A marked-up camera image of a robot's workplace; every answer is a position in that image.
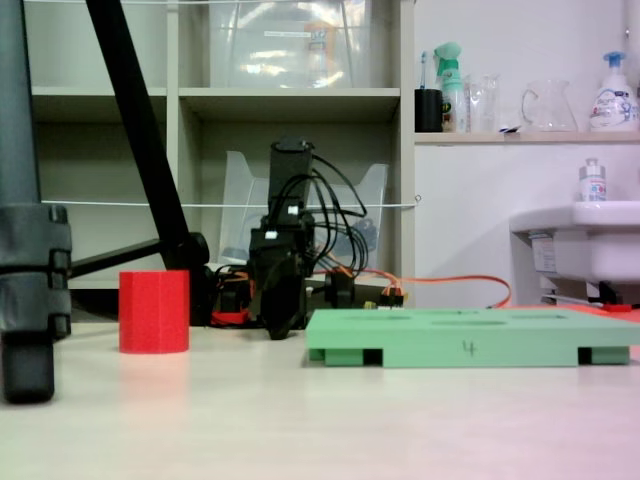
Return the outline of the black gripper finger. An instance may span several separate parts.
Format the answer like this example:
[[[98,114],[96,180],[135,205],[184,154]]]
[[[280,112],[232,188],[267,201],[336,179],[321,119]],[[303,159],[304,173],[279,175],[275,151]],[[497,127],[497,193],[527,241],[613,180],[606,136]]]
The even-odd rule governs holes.
[[[272,340],[283,340],[304,316],[305,280],[298,258],[282,260],[270,279],[270,324]]]
[[[279,259],[255,258],[252,260],[253,276],[256,290],[260,297],[260,314],[264,321],[274,321],[276,318],[275,306],[271,290],[277,275]]]

